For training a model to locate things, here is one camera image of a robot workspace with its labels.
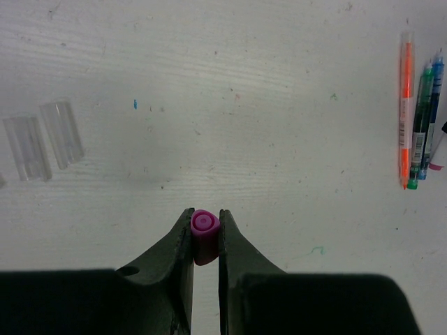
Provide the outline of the green gel pen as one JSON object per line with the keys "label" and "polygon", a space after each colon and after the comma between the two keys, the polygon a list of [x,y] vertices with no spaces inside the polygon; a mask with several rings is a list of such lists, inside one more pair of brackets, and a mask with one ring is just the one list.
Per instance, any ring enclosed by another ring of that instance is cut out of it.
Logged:
{"label": "green gel pen", "polygon": [[428,130],[430,99],[434,81],[432,60],[429,60],[420,76],[416,109],[413,121],[411,168],[407,188],[416,190],[424,154],[425,138]]}

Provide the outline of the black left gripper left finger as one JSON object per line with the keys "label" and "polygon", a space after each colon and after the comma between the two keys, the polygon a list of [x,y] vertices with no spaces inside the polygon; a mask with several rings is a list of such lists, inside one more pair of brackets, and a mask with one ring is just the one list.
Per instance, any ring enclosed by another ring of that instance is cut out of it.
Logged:
{"label": "black left gripper left finger", "polygon": [[119,269],[3,271],[1,333],[190,334],[193,211]]}

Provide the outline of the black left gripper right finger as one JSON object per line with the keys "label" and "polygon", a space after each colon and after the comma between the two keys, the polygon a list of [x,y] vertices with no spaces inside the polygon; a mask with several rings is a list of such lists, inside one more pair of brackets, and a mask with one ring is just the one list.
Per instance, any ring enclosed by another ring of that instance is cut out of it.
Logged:
{"label": "black left gripper right finger", "polygon": [[219,213],[222,334],[420,334],[401,288],[379,274],[287,273]]}

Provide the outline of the pink capped white marker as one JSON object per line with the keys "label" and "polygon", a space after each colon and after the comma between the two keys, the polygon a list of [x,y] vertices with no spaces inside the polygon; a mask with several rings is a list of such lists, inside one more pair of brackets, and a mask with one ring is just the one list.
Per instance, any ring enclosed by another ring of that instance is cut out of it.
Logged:
{"label": "pink capped white marker", "polygon": [[441,128],[441,137],[434,152],[431,156],[429,169],[434,171],[441,171],[446,167],[446,155],[447,155],[447,123],[445,123]]}

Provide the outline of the orange clear pen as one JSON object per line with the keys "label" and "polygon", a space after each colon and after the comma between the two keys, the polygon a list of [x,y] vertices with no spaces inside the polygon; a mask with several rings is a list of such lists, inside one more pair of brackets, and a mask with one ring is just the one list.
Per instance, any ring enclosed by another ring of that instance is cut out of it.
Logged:
{"label": "orange clear pen", "polygon": [[414,32],[405,31],[400,45],[400,183],[403,189],[409,182],[412,145],[413,90],[414,90]]}

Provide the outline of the clear pen cap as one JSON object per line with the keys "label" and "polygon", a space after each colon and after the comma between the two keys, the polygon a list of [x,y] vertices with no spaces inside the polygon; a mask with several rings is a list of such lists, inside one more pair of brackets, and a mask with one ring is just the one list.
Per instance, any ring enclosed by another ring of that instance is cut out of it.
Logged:
{"label": "clear pen cap", "polygon": [[20,180],[50,180],[52,171],[37,116],[10,117],[3,125]]}
{"label": "clear pen cap", "polygon": [[70,101],[54,100],[40,105],[39,110],[59,169],[79,162],[85,153]]}

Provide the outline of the blue gel pen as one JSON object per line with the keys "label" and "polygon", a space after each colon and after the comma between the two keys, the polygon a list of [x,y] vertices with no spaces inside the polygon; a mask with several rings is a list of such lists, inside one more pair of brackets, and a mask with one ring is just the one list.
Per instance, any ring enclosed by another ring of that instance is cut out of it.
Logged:
{"label": "blue gel pen", "polygon": [[418,179],[425,180],[427,176],[427,169],[430,162],[430,156],[433,147],[434,127],[437,118],[437,111],[439,106],[439,98],[441,93],[441,86],[444,78],[444,57],[442,49],[440,49],[434,56],[432,62],[432,70],[434,74],[434,80],[432,85],[432,93],[430,98],[430,113],[429,124],[425,139],[425,150],[420,167]]}

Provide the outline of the pink marker cap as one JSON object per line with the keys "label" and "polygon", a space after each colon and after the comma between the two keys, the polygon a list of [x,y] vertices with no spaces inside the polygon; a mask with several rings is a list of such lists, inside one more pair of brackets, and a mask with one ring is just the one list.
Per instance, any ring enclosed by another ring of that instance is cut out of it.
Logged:
{"label": "pink marker cap", "polygon": [[220,220],[204,209],[195,210],[191,217],[191,240],[194,262],[204,266],[219,255]]}

